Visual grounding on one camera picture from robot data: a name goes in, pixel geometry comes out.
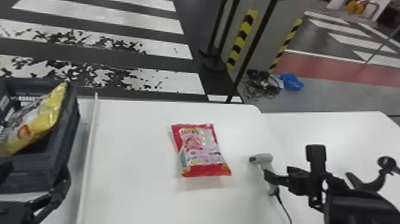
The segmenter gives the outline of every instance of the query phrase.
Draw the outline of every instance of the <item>black basket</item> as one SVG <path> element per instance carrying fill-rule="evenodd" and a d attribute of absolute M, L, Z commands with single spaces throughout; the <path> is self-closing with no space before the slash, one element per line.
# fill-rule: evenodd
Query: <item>black basket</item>
<path fill-rule="evenodd" d="M 62 82 L 45 79 L 0 78 L 0 132 L 4 120 L 24 104 L 51 92 Z M 0 194 L 49 191 L 62 166 L 68 163 L 80 120 L 77 86 L 68 83 L 60 115 L 49 133 L 0 164 L 14 163 L 14 171 L 0 186 Z"/>

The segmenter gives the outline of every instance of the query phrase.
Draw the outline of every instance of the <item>black mount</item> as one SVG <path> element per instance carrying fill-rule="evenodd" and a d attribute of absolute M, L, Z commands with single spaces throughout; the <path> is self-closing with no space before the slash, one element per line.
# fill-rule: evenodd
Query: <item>black mount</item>
<path fill-rule="evenodd" d="M 386 174 L 400 173 L 394 159 L 379 158 L 378 164 L 382 169 L 377 180 L 371 183 L 362 183 L 351 174 L 356 179 L 351 179 L 355 189 L 350 189 L 343 179 L 326 171 L 324 145 L 307 145 L 306 155 L 310 162 L 310 172 L 288 166 L 287 176 L 264 170 L 264 179 L 269 183 L 288 187 L 295 195 L 307 196 L 308 205 L 324 214 L 326 224 L 400 223 L 400 212 L 376 192 L 383 186 Z M 327 189 L 323 189 L 323 182 L 326 182 Z"/>
<path fill-rule="evenodd" d="M 381 167 L 379 170 L 379 175 L 374 181 L 369 183 L 363 183 L 353 173 L 346 173 L 346 176 L 353 185 L 354 189 L 378 192 L 385 184 L 387 174 L 393 176 L 393 172 L 395 172 L 400 175 L 400 169 L 397 166 L 394 158 L 383 156 L 378 159 L 377 163 Z"/>
<path fill-rule="evenodd" d="M 0 185 L 14 170 L 11 162 L 0 166 Z M 28 202 L 0 201 L 1 224 L 39 224 L 64 201 L 71 187 L 71 176 L 63 166 L 54 187 L 45 195 Z"/>

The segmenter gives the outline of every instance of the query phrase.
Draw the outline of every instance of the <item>white countertop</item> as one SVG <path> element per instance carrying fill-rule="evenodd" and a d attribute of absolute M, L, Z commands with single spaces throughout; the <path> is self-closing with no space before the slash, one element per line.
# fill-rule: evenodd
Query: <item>white countertop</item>
<path fill-rule="evenodd" d="M 233 175 L 182 178 L 175 123 L 213 123 Z M 101 100 L 97 124 L 78 224 L 287 223 L 249 156 L 272 153 L 285 174 L 286 166 L 308 170 L 305 146 L 324 144 L 329 172 L 363 181 L 377 176 L 379 156 L 400 158 L 400 128 L 378 112 L 261 114 L 251 105 Z M 380 192 L 397 207 L 399 187 L 400 177 L 390 176 Z M 282 189 L 295 223 L 323 223 L 307 198 Z"/>

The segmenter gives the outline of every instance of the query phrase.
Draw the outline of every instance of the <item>hazard stripe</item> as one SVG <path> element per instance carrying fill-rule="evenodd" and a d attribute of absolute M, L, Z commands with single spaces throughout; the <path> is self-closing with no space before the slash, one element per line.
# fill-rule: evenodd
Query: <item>hazard stripe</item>
<path fill-rule="evenodd" d="M 226 63 L 228 69 L 233 69 L 235 67 L 236 62 L 240 57 L 240 52 L 242 51 L 243 47 L 246 44 L 246 39 L 251 33 L 252 25 L 254 24 L 257 15 L 258 11 L 255 10 L 247 11 L 245 18 L 243 19 L 243 23 L 240 26 L 240 31 L 237 34 L 235 44 L 233 45 L 232 51 Z"/>
<path fill-rule="evenodd" d="M 284 43 L 282 46 L 279 48 L 278 54 L 276 55 L 275 59 L 272 61 L 271 66 L 268 70 L 269 73 L 274 72 L 274 69 L 278 65 L 280 58 L 282 57 L 283 53 L 285 52 L 286 48 L 288 48 L 290 41 L 295 37 L 295 34 L 297 30 L 299 29 L 301 23 L 303 20 L 296 20 L 295 24 L 293 25 L 292 30 L 290 33 L 286 36 Z"/>

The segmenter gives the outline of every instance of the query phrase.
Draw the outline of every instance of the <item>black stanchion post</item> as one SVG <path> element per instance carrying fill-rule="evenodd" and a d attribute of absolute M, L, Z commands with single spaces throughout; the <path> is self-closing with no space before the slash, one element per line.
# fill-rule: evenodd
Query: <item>black stanchion post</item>
<path fill-rule="evenodd" d="M 272 16 L 272 13 L 274 12 L 275 6 L 278 3 L 278 1 L 279 0 L 271 0 L 270 1 L 270 4 L 268 5 L 267 11 L 265 12 L 264 17 L 261 20 L 261 24 L 258 27 L 258 30 L 257 30 L 257 32 L 256 32 L 256 34 L 254 36 L 253 43 L 251 43 L 249 51 L 247 52 L 245 60 L 243 61 L 242 67 L 240 68 L 239 73 L 236 76 L 236 79 L 235 79 L 235 82 L 233 84 L 232 90 L 230 91 L 229 96 L 225 101 L 226 104 L 230 104 L 230 102 L 232 100 L 232 97 L 235 94 L 236 89 L 239 86 L 240 80 L 242 80 L 243 75 L 245 74 L 245 71 L 247 69 L 247 66 L 249 65 L 250 59 L 253 56 L 255 48 L 257 47 L 257 45 L 258 45 L 258 43 L 259 43 L 259 41 L 260 41 L 260 39 L 261 39 L 261 37 L 263 35 L 265 27 L 267 26 L 268 21 L 270 20 L 270 18 Z"/>
<path fill-rule="evenodd" d="M 226 38 L 228 37 L 230 26 L 232 25 L 233 18 L 235 17 L 235 13 L 238 8 L 239 2 L 240 0 L 233 0 L 232 2 L 232 7 L 230 9 L 228 19 L 226 20 L 226 24 L 221 35 L 221 41 L 218 44 L 217 55 L 215 56 L 214 61 L 212 63 L 210 62 L 204 63 L 204 66 L 212 72 L 222 73 L 226 71 L 226 65 L 223 62 L 221 63 L 220 57 L 225 45 Z"/>
<path fill-rule="evenodd" d="M 213 55 L 212 51 L 213 51 L 213 46 L 214 46 L 214 42 L 215 42 L 215 37 L 217 36 L 217 31 L 218 31 L 218 28 L 220 27 L 222 14 L 224 13 L 224 8 L 225 8 L 225 5 L 226 5 L 227 1 L 228 0 L 221 0 L 220 9 L 218 11 L 217 19 L 215 21 L 215 25 L 214 25 L 214 28 L 212 30 L 210 42 L 208 43 L 207 52 L 204 52 L 202 49 L 199 48 L 199 53 L 203 57 L 216 57 L 216 56 L 218 56 L 218 55 Z"/>

